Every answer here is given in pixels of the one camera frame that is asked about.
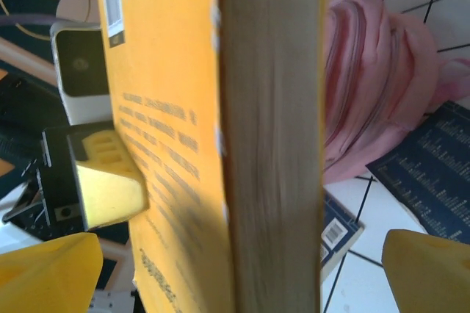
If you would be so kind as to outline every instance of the yellow plastic object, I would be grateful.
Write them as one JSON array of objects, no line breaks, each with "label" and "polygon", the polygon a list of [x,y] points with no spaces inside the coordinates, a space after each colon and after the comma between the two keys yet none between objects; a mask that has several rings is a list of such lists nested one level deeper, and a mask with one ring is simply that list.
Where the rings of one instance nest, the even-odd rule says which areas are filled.
[{"label": "yellow plastic object", "polygon": [[0,256],[0,312],[86,312],[103,265],[95,234],[81,233]]},{"label": "yellow plastic object", "polygon": [[82,140],[87,161],[76,161],[85,228],[128,220],[148,208],[145,180],[114,130]]},{"label": "yellow plastic object", "polygon": [[392,230],[382,263],[400,313],[469,311],[470,245]]}]

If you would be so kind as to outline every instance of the yellow book cover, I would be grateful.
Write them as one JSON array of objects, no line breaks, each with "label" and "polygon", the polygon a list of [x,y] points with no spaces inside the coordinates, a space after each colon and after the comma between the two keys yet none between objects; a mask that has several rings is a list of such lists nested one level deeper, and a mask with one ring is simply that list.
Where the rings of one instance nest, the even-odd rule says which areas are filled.
[{"label": "yellow book cover", "polygon": [[115,128],[150,209],[129,221],[148,313],[234,311],[217,0],[98,0]]}]

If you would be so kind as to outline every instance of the barcode sticker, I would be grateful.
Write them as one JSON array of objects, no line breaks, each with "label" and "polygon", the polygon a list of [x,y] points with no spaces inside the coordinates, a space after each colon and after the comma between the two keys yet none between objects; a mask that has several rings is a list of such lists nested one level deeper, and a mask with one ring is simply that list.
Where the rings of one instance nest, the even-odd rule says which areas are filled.
[{"label": "barcode sticker", "polygon": [[346,234],[347,229],[335,218],[326,226],[325,230],[323,230],[322,239],[330,249],[334,249]]},{"label": "barcode sticker", "polygon": [[123,4],[121,0],[103,0],[108,37],[116,37],[124,31]]},{"label": "barcode sticker", "polygon": [[328,249],[326,249],[324,245],[320,245],[320,262],[323,262],[328,257],[329,253],[330,252],[328,252]]}]

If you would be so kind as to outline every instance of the white tile floor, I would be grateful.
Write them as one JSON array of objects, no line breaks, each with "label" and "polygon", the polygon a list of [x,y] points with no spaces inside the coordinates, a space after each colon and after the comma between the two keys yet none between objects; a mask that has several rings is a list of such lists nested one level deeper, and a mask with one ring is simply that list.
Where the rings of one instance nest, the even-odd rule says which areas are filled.
[{"label": "white tile floor", "polygon": [[[386,0],[386,6],[422,18],[443,59],[470,58],[470,0]],[[460,103],[470,108],[470,98]],[[351,179],[327,189],[365,230],[323,282],[323,313],[399,313],[381,266],[383,241],[390,229],[423,232],[421,226],[376,181]]]}]

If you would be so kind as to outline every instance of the barcode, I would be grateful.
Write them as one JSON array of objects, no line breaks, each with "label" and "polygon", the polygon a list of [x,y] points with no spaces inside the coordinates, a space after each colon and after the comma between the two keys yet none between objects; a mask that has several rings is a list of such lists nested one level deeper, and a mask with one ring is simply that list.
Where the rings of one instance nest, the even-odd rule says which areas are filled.
[{"label": "barcode", "polygon": [[322,232],[322,239],[331,249],[334,249],[338,243],[346,236],[347,229],[339,222],[338,219],[333,219]]},{"label": "barcode", "polygon": [[330,252],[328,252],[328,249],[325,248],[324,245],[320,245],[320,261],[323,262],[323,260],[326,259]]},{"label": "barcode", "polygon": [[108,20],[108,28],[122,21],[120,0],[106,0],[106,18]]}]

